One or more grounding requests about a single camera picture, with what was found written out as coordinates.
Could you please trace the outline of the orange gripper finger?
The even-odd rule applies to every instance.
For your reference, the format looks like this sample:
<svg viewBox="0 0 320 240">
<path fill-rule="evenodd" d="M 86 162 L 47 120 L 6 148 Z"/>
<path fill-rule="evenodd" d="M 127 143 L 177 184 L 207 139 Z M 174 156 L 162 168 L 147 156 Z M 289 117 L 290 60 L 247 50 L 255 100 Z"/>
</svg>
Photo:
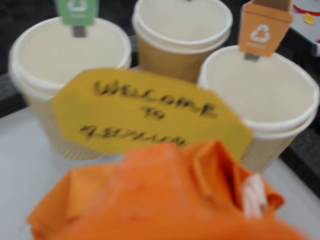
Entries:
<svg viewBox="0 0 320 240">
<path fill-rule="evenodd" d="M 128 152 L 59 240 L 303 240 L 276 219 L 283 204 L 221 144 Z"/>
</svg>

